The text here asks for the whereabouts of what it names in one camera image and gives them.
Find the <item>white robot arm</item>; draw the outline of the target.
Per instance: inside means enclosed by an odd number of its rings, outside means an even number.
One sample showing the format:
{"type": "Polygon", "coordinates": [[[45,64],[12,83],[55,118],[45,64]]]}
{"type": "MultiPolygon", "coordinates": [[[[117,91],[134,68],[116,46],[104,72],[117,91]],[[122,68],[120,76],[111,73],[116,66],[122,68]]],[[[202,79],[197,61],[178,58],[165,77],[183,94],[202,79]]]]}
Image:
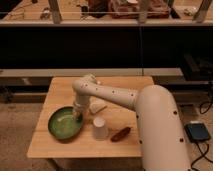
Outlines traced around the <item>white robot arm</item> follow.
{"type": "Polygon", "coordinates": [[[173,95],[159,85],[141,90],[98,85],[93,75],[72,83],[77,113],[91,96],[135,112],[144,171],[191,171],[184,130],[173,95]]]}

